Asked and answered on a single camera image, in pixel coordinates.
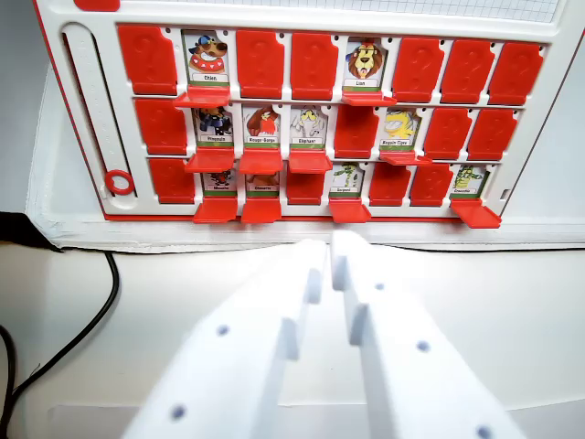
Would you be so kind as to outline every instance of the bird character card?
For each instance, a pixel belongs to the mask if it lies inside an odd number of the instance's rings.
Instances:
[[[379,91],[387,51],[380,38],[355,38],[347,42],[344,91]]]
[[[242,107],[244,146],[249,148],[280,147],[281,116],[271,105]]]
[[[246,175],[247,197],[278,197],[280,173],[271,176]]]
[[[489,172],[483,166],[463,165],[457,172],[451,189],[451,198],[479,198]]]
[[[233,169],[201,174],[201,178],[205,197],[236,197],[238,195],[236,171]]]
[[[364,170],[359,163],[334,163],[330,198],[357,198],[361,195]]]
[[[417,139],[420,117],[416,109],[397,110],[388,107],[380,151],[411,151]]]
[[[190,85],[228,87],[228,45],[215,31],[184,30],[186,76]]]
[[[291,149],[324,149],[327,116],[315,105],[291,108]]]
[[[198,146],[234,145],[231,113],[223,107],[196,108],[193,122],[197,130]]]

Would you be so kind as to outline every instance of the cartoon lion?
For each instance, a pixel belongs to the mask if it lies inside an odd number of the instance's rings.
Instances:
[[[384,55],[371,41],[364,41],[352,53],[346,55],[349,72],[360,80],[375,75],[384,64]]]

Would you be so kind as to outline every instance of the screw hole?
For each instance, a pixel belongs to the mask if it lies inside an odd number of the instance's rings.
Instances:
[[[477,435],[482,439],[491,439],[492,432],[489,428],[482,425],[477,429]]]
[[[173,408],[173,410],[171,411],[171,418],[173,418],[173,420],[178,421],[179,419],[181,419],[183,416],[185,416],[185,407],[182,405],[177,405],[176,407]]]
[[[421,340],[417,343],[417,349],[420,352],[429,352],[431,350],[431,345],[427,341]]]
[[[225,336],[228,332],[229,332],[229,326],[221,325],[220,327],[218,327],[218,335],[220,337]]]

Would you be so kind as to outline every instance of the lion character card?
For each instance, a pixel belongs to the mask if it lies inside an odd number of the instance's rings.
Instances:
[[[235,197],[238,195],[236,171],[233,169],[201,174],[201,178],[205,197]]]
[[[198,146],[234,145],[231,113],[224,107],[194,109],[193,123]]]
[[[324,149],[327,116],[315,105],[291,108],[291,149]]]
[[[384,133],[380,139],[380,151],[411,151],[414,149],[420,117],[416,109],[388,108],[384,119]]]
[[[359,163],[334,163],[329,197],[357,198],[361,195],[363,182],[364,170],[359,167]]]
[[[246,176],[246,196],[278,197],[280,190],[280,173],[271,176]]]
[[[387,51],[380,38],[355,38],[347,42],[344,91],[379,91]]]
[[[190,85],[228,87],[228,45],[215,31],[184,30],[186,76]]]
[[[250,148],[280,147],[281,116],[271,105],[242,107],[244,146]]]
[[[489,172],[482,166],[463,165],[457,172],[450,198],[479,198]]]

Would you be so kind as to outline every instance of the red plastic flap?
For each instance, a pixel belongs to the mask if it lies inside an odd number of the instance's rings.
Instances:
[[[433,159],[456,160],[472,124],[467,114],[466,108],[435,108],[424,139],[424,154]]]
[[[490,42],[458,39],[453,43],[441,83],[441,102],[477,103],[495,54]]]
[[[368,222],[372,218],[361,198],[329,198],[329,210],[338,224]]]
[[[344,91],[341,100],[357,107],[390,107],[397,100],[384,96],[382,91]]]
[[[229,87],[189,85],[186,92],[173,101],[177,108],[216,108],[229,103]]]
[[[291,150],[289,169],[295,174],[324,174],[333,169],[325,151]]]
[[[393,96],[402,102],[429,102],[444,55],[438,38],[403,38],[392,79]]]
[[[373,107],[340,105],[335,128],[335,157],[369,158],[376,142],[378,119]]]
[[[245,224],[265,224],[282,218],[281,201],[278,198],[248,198],[241,214]]]
[[[523,105],[542,65],[535,43],[505,43],[490,82],[489,103]]]
[[[440,207],[452,177],[453,172],[446,163],[417,168],[410,190],[410,205]]]
[[[238,214],[238,199],[235,197],[203,197],[193,222],[196,224],[221,224],[232,221]]]
[[[151,158],[154,192],[163,204],[193,204],[195,179],[185,171],[182,158]]]
[[[289,204],[321,204],[324,180],[324,174],[294,174],[289,167],[286,177]]]
[[[292,34],[291,86],[293,99],[329,101],[337,70],[337,46],[328,34]]]
[[[479,198],[453,199],[451,209],[472,229],[498,229],[502,222]]]
[[[416,156],[414,151],[380,151],[380,160],[394,166],[426,166],[432,160],[424,155]]]
[[[232,148],[205,148],[198,146],[197,151],[186,164],[186,172],[223,172],[234,167]]]
[[[410,171],[405,166],[376,163],[369,188],[370,206],[402,206],[409,182]]]
[[[116,12],[120,0],[75,0],[75,5],[82,11]]]
[[[244,148],[244,154],[239,161],[239,171],[241,174],[261,176],[271,176],[282,171],[281,150]]]
[[[119,25],[126,73],[136,94],[176,94],[173,42],[156,26]]]
[[[238,30],[238,80],[242,98],[282,97],[284,46],[271,30]]]
[[[481,110],[467,145],[470,160],[501,160],[516,129],[514,110]]]
[[[136,99],[140,132],[149,154],[185,154],[185,114],[170,99]]]

